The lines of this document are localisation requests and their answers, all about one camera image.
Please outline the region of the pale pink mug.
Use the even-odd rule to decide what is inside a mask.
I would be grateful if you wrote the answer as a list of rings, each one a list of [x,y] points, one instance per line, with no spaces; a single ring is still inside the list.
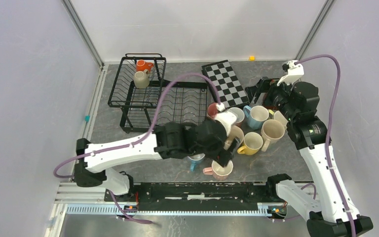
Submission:
[[[230,160],[227,166],[222,167],[216,161],[212,161],[211,166],[203,169],[203,174],[212,175],[216,180],[223,181],[233,171],[233,162]]]

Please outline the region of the light blue mug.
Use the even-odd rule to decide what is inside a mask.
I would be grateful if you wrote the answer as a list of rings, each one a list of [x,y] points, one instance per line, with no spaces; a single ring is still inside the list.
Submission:
[[[246,105],[243,107],[243,112],[247,118],[247,125],[253,130],[261,129],[263,123],[269,118],[269,112],[263,106]]]

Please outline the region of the blue cup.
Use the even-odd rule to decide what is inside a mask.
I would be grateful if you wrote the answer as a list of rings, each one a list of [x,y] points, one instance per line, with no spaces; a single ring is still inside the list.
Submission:
[[[197,154],[194,156],[188,156],[189,161],[191,162],[190,164],[190,171],[194,172],[195,168],[204,160],[205,154]]]

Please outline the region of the cream mug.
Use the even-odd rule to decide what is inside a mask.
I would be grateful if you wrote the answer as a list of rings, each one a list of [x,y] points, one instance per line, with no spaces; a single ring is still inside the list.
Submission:
[[[241,143],[243,142],[243,139],[244,139],[244,133],[242,129],[236,125],[233,125],[231,127],[230,134],[224,143],[224,149],[228,150],[231,147],[234,140],[236,140],[237,142],[235,148],[236,149],[239,148]]]

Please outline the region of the salmon pink mug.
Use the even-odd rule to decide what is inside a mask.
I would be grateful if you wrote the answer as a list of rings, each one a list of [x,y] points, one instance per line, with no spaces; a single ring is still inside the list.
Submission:
[[[236,115],[237,119],[235,125],[240,127],[245,119],[245,114],[243,110],[237,107],[233,107],[229,108],[229,111]]]

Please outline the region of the yellow mug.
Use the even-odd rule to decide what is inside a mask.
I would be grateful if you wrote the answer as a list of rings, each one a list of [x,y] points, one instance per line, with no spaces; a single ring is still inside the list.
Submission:
[[[284,127],[287,126],[288,120],[283,116],[283,114],[280,111],[269,110],[268,112],[270,114],[271,119],[280,122]]]

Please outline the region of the yellow cup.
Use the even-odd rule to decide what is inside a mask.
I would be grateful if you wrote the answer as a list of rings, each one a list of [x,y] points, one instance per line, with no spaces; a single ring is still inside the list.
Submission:
[[[241,155],[254,155],[263,146],[264,141],[260,134],[249,132],[244,136],[243,144],[237,149],[237,153]]]

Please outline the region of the tan tall cup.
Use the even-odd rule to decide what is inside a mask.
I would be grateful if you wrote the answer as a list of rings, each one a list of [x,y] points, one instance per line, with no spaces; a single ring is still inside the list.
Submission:
[[[275,119],[266,120],[261,128],[263,146],[261,151],[265,152],[271,144],[278,142],[285,134],[284,126]]]

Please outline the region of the pink floral mug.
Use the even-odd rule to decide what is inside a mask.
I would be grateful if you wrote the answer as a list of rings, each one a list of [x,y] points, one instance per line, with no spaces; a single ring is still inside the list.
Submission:
[[[207,117],[210,119],[214,119],[216,115],[220,112],[219,103],[212,103],[207,108]]]

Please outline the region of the beige mug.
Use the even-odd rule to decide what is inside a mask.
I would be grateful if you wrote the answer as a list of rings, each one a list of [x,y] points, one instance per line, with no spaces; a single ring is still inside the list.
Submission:
[[[136,88],[138,88],[138,89],[144,89],[144,88],[148,87],[148,85],[150,83],[148,71],[145,70],[145,71],[136,72],[134,74],[133,81],[134,81]]]

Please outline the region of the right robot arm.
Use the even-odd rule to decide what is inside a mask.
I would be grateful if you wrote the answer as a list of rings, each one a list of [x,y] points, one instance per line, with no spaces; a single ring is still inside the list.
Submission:
[[[277,109],[288,121],[288,135],[307,164],[319,200],[304,193],[287,174],[267,179],[266,197],[288,202],[305,220],[312,237],[357,237],[372,230],[371,218],[361,215],[347,194],[336,166],[329,128],[316,115],[318,88],[309,82],[287,84],[263,77],[245,92],[253,102],[263,95],[263,105]]]

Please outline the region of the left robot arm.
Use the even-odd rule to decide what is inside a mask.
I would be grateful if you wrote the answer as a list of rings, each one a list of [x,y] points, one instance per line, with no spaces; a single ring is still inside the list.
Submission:
[[[208,118],[200,125],[169,122],[141,136],[110,143],[93,144],[81,138],[76,142],[79,161],[74,166],[73,180],[79,187],[103,187],[123,201],[130,201],[135,196],[133,179],[115,171],[115,166],[205,154],[225,167],[241,144],[241,139],[230,137],[230,130]]]

